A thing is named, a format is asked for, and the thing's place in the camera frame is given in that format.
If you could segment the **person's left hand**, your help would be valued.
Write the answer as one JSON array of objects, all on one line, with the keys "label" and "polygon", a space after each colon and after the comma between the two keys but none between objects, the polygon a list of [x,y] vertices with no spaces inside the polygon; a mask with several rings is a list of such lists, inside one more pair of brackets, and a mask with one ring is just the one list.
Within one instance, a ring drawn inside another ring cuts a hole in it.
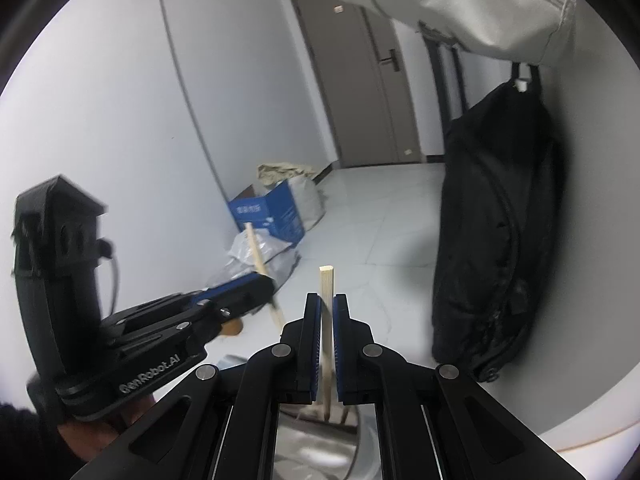
[{"label": "person's left hand", "polygon": [[88,463],[122,433],[122,429],[117,429],[115,424],[123,424],[125,429],[129,428],[154,404],[155,399],[152,394],[142,396],[123,405],[114,422],[103,419],[81,422],[73,419],[58,425],[58,434],[78,458]]}]

